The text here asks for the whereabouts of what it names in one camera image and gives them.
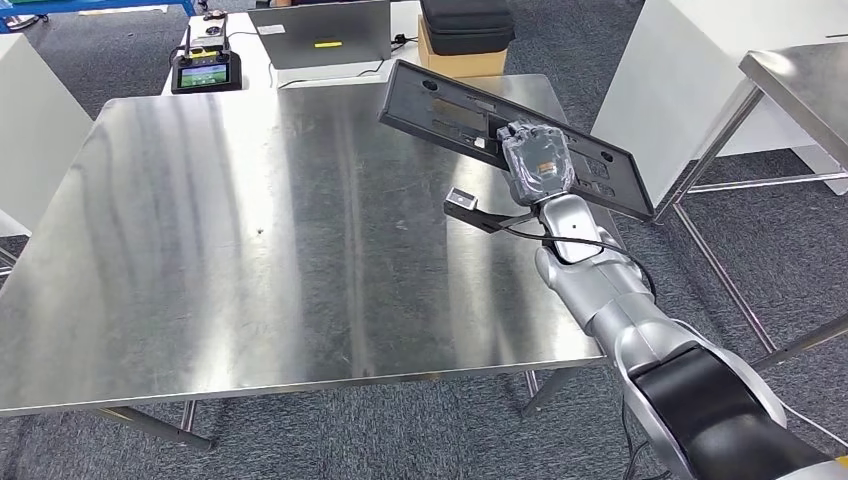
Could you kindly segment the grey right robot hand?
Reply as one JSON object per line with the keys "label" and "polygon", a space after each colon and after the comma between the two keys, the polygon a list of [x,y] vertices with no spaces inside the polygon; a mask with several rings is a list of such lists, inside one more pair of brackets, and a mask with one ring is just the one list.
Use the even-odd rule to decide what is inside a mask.
{"label": "grey right robot hand", "polygon": [[576,172],[562,129],[514,121],[497,130],[497,139],[507,164],[510,195],[518,205],[532,206],[571,190]]}

